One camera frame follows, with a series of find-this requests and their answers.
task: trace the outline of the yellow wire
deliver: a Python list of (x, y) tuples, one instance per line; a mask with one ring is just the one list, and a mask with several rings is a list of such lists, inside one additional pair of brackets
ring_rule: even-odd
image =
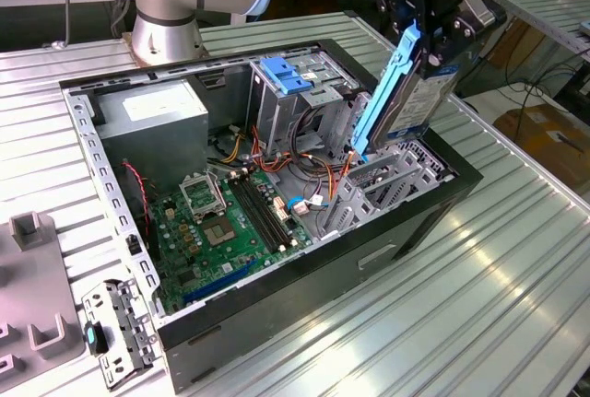
[(224, 164), (229, 164), (238, 156), (238, 151), (240, 151), (240, 141), (241, 140), (242, 140), (242, 137), (240, 135), (238, 135), (238, 137), (236, 138), (236, 145), (233, 148), (233, 151), (231, 152), (230, 157), (221, 160), (221, 162), (223, 162)]
[(330, 169), (330, 166), (328, 164), (326, 164), (324, 160), (320, 159), (317, 156), (312, 156), (312, 155), (302, 155), (302, 156), (305, 156), (306, 158), (315, 158), (324, 164), (325, 169), (328, 172), (328, 200), (331, 201), (332, 200), (332, 170)]

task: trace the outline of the blue drive bracket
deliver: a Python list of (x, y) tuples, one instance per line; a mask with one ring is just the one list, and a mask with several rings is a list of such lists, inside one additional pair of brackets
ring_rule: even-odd
[(266, 75), (277, 84), (280, 91), (286, 95), (300, 93), (313, 88), (311, 82), (306, 81), (297, 73), (295, 67), (280, 56), (260, 60), (260, 66)]
[(385, 68), (383, 77), (375, 89), (371, 101), (363, 112), (352, 135), (352, 147), (363, 156), (371, 142), (371, 129), (379, 120), (379, 116), (386, 109), (386, 103), (395, 90), (395, 86), (403, 75), (410, 73), (414, 61), (411, 56), (420, 39), (420, 32), (416, 21), (404, 31), (397, 50), (395, 50), (389, 64)]

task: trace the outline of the gray holder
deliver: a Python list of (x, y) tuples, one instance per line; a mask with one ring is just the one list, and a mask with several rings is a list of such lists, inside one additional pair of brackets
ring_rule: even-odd
[(0, 394), (84, 352), (53, 220), (0, 226)]

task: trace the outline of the green circuit board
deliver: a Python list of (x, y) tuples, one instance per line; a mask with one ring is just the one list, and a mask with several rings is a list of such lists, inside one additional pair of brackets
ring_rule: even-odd
[[(272, 199), (280, 196), (267, 176), (257, 170), (250, 175), (250, 181), (273, 211)], [(281, 226), (297, 243), (287, 246), (284, 251), (269, 250), (229, 182), (219, 180), (218, 187), (227, 209), (222, 215), (204, 217), (201, 223), (195, 221), (180, 189), (150, 204), (159, 244), (159, 259), (153, 262), (160, 279), (159, 298), (168, 314), (184, 308), (190, 303), (187, 295), (197, 290), (212, 286), (210, 293), (213, 293), (219, 282), (238, 281), (311, 245), (301, 224), (291, 219), (290, 227), (285, 223)], [(197, 183), (190, 188), (186, 191), (192, 207), (207, 205), (215, 199), (206, 183)]]

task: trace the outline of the metal workbench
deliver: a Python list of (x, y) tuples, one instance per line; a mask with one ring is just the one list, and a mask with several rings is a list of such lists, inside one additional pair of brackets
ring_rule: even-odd
[(590, 0), (495, 0), (508, 12), (573, 53), (590, 61), (590, 36), (580, 23), (590, 19)]
[[(344, 14), (203, 37), (213, 54), (334, 38), (374, 74), (391, 48)], [(120, 41), (0, 54), (0, 218), (49, 212), (78, 306), (125, 269), (56, 81), (134, 66)], [(458, 99), (433, 128), (484, 175), (471, 196), (408, 257), (183, 395), (567, 394), (590, 365), (587, 205)], [(87, 350), (6, 397), (103, 390)], [(117, 394), (171, 395), (161, 360)]]

